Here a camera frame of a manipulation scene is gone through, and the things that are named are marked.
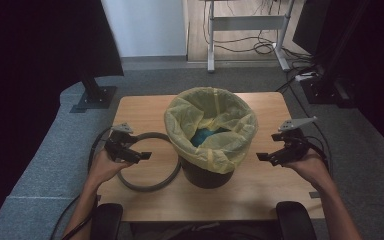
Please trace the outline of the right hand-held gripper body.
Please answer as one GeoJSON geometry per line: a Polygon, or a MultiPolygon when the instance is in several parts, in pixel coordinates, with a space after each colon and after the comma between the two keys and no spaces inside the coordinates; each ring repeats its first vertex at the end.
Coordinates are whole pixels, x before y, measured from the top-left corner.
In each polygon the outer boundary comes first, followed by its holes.
{"type": "Polygon", "coordinates": [[[273,141],[284,142],[284,147],[274,152],[284,154],[284,157],[279,159],[282,164],[299,160],[307,153],[310,143],[305,139],[301,127],[316,120],[316,117],[285,120],[278,128],[278,132],[272,135],[273,141]]]}

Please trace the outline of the person's right hand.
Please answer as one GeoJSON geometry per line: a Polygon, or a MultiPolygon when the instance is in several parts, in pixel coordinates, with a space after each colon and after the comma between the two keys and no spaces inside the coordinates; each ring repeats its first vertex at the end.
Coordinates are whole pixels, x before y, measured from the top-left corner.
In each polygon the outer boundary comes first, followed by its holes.
{"type": "Polygon", "coordinates": [[[282,167],[294,170],[317,190],[332,182],[321,156],[313,149],[309,149],[301,159],[282,164],[282,167]]]}

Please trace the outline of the yellow plastic trash bag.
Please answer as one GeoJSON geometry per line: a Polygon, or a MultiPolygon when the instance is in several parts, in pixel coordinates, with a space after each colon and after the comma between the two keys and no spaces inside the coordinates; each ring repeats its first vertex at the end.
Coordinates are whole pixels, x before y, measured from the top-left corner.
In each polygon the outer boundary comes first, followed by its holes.
{"type": "Polygon", "coordinates": [[[176,152],[190,163],[220,174],[232,172],[245,159],[258,131],[254,111],[225,89],[197,87],[177,95],[164,113],[166,133],[176,152]],[[197,129],[229,129],[210,136],[200,147],[190,139],[197,129]]]}

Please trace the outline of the white partition panel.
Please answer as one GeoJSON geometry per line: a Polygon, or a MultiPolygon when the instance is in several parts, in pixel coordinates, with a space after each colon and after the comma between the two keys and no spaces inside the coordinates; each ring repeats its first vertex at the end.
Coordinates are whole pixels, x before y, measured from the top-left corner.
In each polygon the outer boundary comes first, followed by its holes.
{"type": "Polygon", "coordinates": [[[121,57],[186,55],[186,0],[101,2],[121,57]]]}

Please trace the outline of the person's left hand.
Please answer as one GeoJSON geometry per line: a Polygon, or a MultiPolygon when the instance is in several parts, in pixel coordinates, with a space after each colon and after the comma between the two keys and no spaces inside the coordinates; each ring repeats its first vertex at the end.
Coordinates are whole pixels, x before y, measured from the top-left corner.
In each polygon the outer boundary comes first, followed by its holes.
{"type": "Polygon", "coordinates": [[[102,149],[92,162],[87,184],[94,187],[99,187],[102,183],[110,180],[122,169],[132,166],[132,163],[127,161],[114,162],[110,159],[108,152],[102,149]]]}

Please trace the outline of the black trash bin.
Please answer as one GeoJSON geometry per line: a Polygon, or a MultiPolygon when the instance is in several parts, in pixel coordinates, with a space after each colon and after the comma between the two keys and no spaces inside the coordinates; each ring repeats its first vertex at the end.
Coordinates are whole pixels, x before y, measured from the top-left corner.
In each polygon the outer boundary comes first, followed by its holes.
{"type": "Polygon", "coordinates": [[[203,189],[214,189],[225,185],[233,176],[233,172],[220,174],[202,169],[183,157],[179,157],[186,179],[193,185],[203,189]]]}

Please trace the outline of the blue crumpled thing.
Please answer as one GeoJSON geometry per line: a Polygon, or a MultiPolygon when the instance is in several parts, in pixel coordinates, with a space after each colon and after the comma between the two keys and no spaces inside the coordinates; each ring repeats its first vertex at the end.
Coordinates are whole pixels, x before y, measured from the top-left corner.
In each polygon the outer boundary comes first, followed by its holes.
{"type": "Polygon", "coordinates": [[[224,132],[229,132],[229,129],[218,128],[215,131],[212,131],[207,128],[197,129],[194,136],[190,139],[190,142],[194,147],[200,147],[205,143],[206,139],[209,138],[210,136],[213,136],[219,133],[224,133],[224,132]]]}

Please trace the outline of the black monitor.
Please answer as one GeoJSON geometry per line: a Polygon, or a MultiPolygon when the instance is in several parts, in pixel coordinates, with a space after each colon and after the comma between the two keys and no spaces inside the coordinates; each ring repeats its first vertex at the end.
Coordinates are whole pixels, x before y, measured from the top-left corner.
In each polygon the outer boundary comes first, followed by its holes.
{"type": "Polygon", "coordinates": [[[331,0],[305,0],[299,16],[293,42],[315,55],[331,0]]]}

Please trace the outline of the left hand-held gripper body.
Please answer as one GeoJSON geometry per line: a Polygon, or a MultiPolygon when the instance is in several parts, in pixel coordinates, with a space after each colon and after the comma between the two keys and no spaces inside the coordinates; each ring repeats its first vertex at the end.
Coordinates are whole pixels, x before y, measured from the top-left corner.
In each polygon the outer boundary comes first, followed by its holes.
{"type": "Polygon", "coordinates": [[[133,130],[127,123],[122,123],[111,128],[111,133],[104,145],[110,158],[125,160],[129,155],[135,155],[136,152],[129,148],[129,145],[137,142],[137,137],[132,136],[133,130]]]}

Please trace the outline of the black metal stand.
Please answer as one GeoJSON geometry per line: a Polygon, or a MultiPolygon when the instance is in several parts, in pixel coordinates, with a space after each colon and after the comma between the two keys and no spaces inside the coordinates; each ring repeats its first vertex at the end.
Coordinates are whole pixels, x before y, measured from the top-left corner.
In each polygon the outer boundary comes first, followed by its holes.
{"type": "Polygon", "coordinates": [[[301,82],[310,104],[339,104],[348,98],[342,96],[342,87],[336,86],[338,68],[347,44],[361,18],[360,3],[354,0],[309,0],[313,5],[323,3],[323,19],[312,18],[319,25],[316,54],[313,59],[323,67],[319,77],[301,82]]]}
{"type": "Polygon", "coordinates": [[[108,109],[115,96],[115,86],[99,86],[94,77],[84,71],[79,72],[80,80],[84,86],[84,92],[71,113],[85,113],[89,109],[108,109]]]}

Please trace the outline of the person's lap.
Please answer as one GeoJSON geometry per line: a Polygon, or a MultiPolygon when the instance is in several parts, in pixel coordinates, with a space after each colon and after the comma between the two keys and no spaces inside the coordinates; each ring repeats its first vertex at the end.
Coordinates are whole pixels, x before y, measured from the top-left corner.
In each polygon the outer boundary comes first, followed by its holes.
{"type": "Polygon", "coordinates": [[[276,225],[263,222],[136,223],[134,240],[278,240],[276,225]]]}

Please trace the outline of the white desk frame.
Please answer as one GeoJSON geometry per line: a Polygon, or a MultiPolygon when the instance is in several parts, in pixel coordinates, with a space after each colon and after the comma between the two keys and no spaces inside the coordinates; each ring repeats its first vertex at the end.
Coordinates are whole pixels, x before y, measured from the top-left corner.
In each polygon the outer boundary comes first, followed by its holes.
{"type": "Polygon", "coordinates": [[[244,30],[278,30],[279,35],[275,43],[272,44],[274,53],[283,71],[289,71],[290,66],[282,50],[283,42],[286,36],[288,24],[292,15],[295,0],[289,0],[286,13],[270,16],[215,16],[215,0],[203,0],[210,2],[209,21],[209,43],[207,49],[207,71],[215,71],[215,53],[214,53],[214,32],[215,31],[244,31],[244,30]]]}

